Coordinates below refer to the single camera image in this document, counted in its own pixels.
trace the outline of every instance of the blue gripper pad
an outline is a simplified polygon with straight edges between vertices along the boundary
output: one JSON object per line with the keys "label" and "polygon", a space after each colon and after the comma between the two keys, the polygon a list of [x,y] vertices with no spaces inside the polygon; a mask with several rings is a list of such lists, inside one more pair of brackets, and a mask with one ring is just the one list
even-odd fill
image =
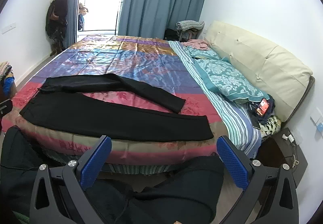
{"label": "blue gripper pad", "polygon": [[111,138],[105,137],[104,141],[93,152],[91,157],[87,160],[86,164],[80,172],[80,185],[85,190],[91,187],[100,173],[103,164],[109,156],[112,149]]}
{"label": "blue gripper pad", "polygon": [[235,185],[246,190],[249,184],[248,171],[223,137],[218,138],[216,149]]}

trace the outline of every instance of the cream leather headboard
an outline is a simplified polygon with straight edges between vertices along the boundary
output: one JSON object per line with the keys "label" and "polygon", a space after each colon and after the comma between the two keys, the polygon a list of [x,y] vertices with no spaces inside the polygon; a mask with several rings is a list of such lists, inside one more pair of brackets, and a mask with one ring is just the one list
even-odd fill
{"label": "cream leather headboard", "polygon": [[308,86],[311,69],[281,46],[223,22],[214,21],[205,40],[249,82],[272,95],[281,121],[289,118]]}

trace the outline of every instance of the nightstand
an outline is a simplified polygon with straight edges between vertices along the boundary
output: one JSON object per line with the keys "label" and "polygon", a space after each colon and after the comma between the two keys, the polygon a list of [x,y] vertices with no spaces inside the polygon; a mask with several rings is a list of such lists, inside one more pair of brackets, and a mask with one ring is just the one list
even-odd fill
{"label": "nightstand", "polygon": [[307,161],[302,150],[297,145],[295,157],[296,160],[299,161],[299,164],[292,168],[294,162],[293,146],[289,140],[284,140],[282,138],[283,134],[289,136],[290,131],[288,127],[285,127],[280,132],[267,138],[261,144],[256,159],[258,159],[264,166],[270,167],[280,167],[280,165],[283,163],[288,164],[297,187],[304,175],[305,169],[307,168]]}

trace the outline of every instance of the pink cloth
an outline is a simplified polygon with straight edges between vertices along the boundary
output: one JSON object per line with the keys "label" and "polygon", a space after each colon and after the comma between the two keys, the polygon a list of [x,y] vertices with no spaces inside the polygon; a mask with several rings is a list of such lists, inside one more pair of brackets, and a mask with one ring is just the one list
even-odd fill
{"label": "pink cloth", "polygon": [[203,50],[203,51],[210,49],[207,42],[201,39],[191,39],[191,40],[188,40],[187,42],[183,42],[182,45],[192,46],[195,49]]}

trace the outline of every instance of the teal floral pillow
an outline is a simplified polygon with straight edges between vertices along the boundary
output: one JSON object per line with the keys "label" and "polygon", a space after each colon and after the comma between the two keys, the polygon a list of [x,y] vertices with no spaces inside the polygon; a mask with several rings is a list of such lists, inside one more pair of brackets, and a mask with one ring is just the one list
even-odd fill
{"label": "teal floral pillow", "polygon": [[194,63],[204,84],[214,93],[222,94],[229,100],[239,103],[269,99],[265,92],[254,87],[239,70],[228,62],[195,59]]}
{"label": "teal floral pillow", "polygon": [[186,49],[188,51],[188,54],[192,58],[221,60],[219,55],[216,52],[214,52],[212,49],[198,50],[198,49],[193,48],[192,46],[187,46]]}

